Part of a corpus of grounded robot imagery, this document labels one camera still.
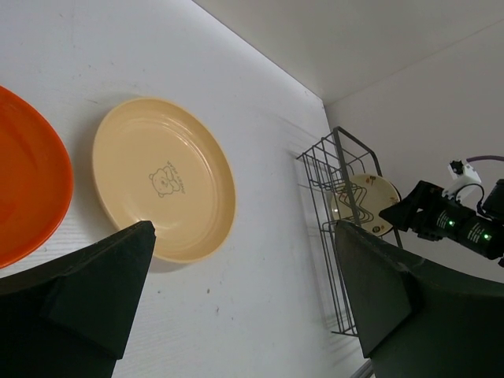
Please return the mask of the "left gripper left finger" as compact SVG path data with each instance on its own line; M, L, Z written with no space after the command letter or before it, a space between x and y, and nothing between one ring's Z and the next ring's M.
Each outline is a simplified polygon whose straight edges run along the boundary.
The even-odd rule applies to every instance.
M154 252L148 220L1 280L3 377L110 377Z

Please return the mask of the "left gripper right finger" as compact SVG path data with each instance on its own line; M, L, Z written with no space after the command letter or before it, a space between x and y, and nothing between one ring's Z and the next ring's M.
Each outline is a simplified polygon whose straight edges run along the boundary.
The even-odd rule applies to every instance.
M377 377L501 377L503 285L335 225L364 357Z

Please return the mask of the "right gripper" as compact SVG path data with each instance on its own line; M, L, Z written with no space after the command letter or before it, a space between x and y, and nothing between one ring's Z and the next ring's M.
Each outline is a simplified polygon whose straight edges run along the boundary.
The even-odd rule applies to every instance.
M413 226L422 239L461 241L476 211L442 197L443 191L442 187L421 180L404 199L382 209L379 216L400 231L406 232Z

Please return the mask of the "orange plate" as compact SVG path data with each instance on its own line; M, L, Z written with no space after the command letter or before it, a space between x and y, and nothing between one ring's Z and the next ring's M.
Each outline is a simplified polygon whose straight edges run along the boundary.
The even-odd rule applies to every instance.
M73 192L72 164L50 123L1 88L1 267L42 246L63 221Z

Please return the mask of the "beige bear plate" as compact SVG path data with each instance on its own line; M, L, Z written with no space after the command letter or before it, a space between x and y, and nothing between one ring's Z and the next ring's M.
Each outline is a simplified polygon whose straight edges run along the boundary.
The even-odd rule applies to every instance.
M154 256L201 261L229 236L235 183L207 127L160 98L134 98L111 109L94 136L92 172L99 201L118 229L150 221Z

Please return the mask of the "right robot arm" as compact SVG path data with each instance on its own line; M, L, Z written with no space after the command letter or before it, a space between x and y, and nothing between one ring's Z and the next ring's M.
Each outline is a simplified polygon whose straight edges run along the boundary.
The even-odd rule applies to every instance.
M421 181L403 200L381 210L380 217L421 239L448 238L503 265L503 180L482 197L476 209L444 196L441 187Z

